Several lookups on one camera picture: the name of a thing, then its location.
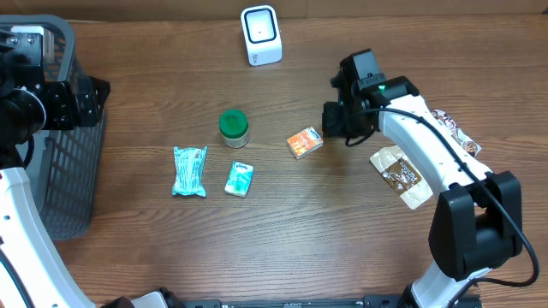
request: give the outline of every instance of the brown snack package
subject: brown snack package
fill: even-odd
[[[370,161],[411,210],[433,195],[426,180],[399,146],[382,148]]]

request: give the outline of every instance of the green lid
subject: green lid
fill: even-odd
[[[239,110],[226,110],[219,118],[219,129],[226,138],[240,138],[248,128],[247,117]]]

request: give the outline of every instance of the gray plastic basket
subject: gray plastic basket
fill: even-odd
[[[92,93],[92,82],[74,55],[74,31],[65,20],[53,15],[0,15],[0,28],[12,26],[42,26],[52,32],[55,60],[45,66],[46,80],[67,80],[76,99],[79,93]],[[89,229],[105,121],[103,115],[95,127],[34,135],[27,174],[40,218],[54,240],[81,236]],[[24,156],[27,145],[18,150]]]

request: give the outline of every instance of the orange packet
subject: orange packet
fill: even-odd
[[[324,144],[314,127],[305,128],[288,139],[289,149],[297,159],[303,158]]]

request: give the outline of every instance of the cable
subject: cable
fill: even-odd
[[[455,150],[453,150],[453,147],[449,144],[449,142],[445,139],[445,137],[432,125],[430,122],[428,122],[424,117],[418,116],[416,114],[403,111],[403,110],[396,110],[392,108],[377,108],[377,109],[369,109],[369,110],[360,110],[354,114],[352,114],[349,118],[353,118],[355,116],[359,115],[365,115],[365,114],[371,114],[371,113],[378,113],[378,112],[392,112],[397,113],[402,116],[410,117],[414,120],[416,120],[418,123],[421,123],[428,127],[436,137],[438,137],[439,141],[445,146],[447,149],[447,152],[455,159],[455,162],[459,165],[459,167],[464,171],[473,181],[474,183],[479,187],[482,193],[486,195],[486,197],[489,199],[491,203],[495,205],[495,207],[498,209],[498,211],[504,216],[507,222],[512,226],[512,228],[515,230],[515,232],[520,237],[521,242],[525,246],[525,249],[527,250],[527,253],[529,254],[529,257],[531,258],[531,262],[533,263],[533,273],[531,274],[531,277],[527,279],[526,281],[503,281],[496,278],[486,278],[486,277],[480,277],[480,278],[473,278],[471,279],[467,284],[464,285],[464,287],[461,289],[461,291],[456,294],[453,299],[449,302],[448,307],[453,307],[454,303],[472,286],[475,285],[478,282],[490,282],[502,286],[507,287],[528,287],[535,283],[540,275],[540,267],[539,267],[539,260],[537,259],[537,255],[534,252],[533,247],[531,246],[531,243],[525,236],[525,234],[517,227],[514,220],[510,217],[508,212],[504,209],[504,207],[498,202],[497,198],[485,187],[485,184],[478,179],[478,177],[468,168],[467,164],[464,163],[461,158],[456,154]]]
[[[19,291],[19,294],[21,295],[21,298],[25,303],[25,307],[34,308],[34,304],[31,301],[31,297],[28,295],[25,285],[21,281],[19,275],[17,275],[17,272],[15,271],[13,265],[11,265],[11,262],[8,260],[8,257],[6,257],[6,255],[3,253],[2,249],[0,249],[0,263],[3,264],[3,267],[6,269],[9,276],[14,281],[15,287],[17,287],[17,291]]]
[[[23,161],[23,167],[25,169],[33,160],[33,154],[34,154],[34,137],[31,136],[31,138],[28,140],[27,155],[25,156],[25,160]]]

